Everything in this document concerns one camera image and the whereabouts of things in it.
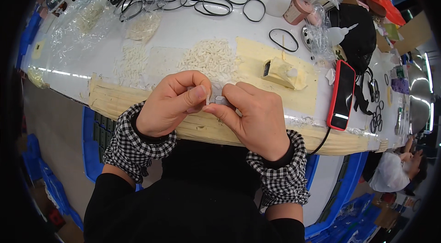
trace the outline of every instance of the orange bag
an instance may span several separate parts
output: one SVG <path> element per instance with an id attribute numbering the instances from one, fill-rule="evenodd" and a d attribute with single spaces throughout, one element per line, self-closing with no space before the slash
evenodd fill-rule
<path id="1" fill-rule="evenodd" d="M 401 13 L 396 7 L 393 6 L 390 0 L 372 0 L 386 9 L 386 18 L 393 22 L 395 25 L 405 25 L 406 21 L 401 16 Z"/>

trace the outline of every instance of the phone screen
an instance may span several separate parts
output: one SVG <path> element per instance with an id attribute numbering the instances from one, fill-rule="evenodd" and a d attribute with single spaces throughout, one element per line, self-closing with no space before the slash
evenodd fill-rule
<path id="1" fill-rule="evenodd" d="M 340 64 L 340 76 L 338 81 L 337 97 L 331 125 L 346 129 L 351 111 L 352 95 L 354 91 L 355 72 L 348 65 Z"/>

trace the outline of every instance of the pink canister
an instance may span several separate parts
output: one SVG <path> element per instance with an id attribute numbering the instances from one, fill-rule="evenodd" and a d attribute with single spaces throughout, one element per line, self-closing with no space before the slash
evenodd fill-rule
<path id="1" fill-rule="evenodd" d="M 298 25 L 303 19 L 314 10 L 310 0 L 291 0 L 288 10 L 283 18 L 291 25 Z"/>

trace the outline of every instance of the toothpick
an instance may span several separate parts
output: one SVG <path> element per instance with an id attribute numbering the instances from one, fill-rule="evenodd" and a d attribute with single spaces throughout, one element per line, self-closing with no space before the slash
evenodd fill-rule
<path id="1" fill-rule="evenodd" d="M 282 34 L 282 46 L 285 46 L 285 35 Z M 285 50 L 282 50 L 282 60 L 285 60 Z"/>

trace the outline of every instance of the fingernail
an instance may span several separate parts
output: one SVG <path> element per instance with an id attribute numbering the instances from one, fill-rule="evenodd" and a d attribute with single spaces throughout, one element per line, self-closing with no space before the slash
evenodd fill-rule
<path id="1" fill-rule="evenodd" d="M 210 114 L 214 113 L 214 109 L 211 108 L 210 106 L 202 107 L 202 111 L 204 111 L 205 113 L 210 113 Z"/>
<path id="2" fill-rule="evenodd" d="M 204 85 L 196 86 L 192 89 L 192 91 L 195 92 L 198 98 L 205 98 L 207 96 L 207 90 L 205 89 Z"/>

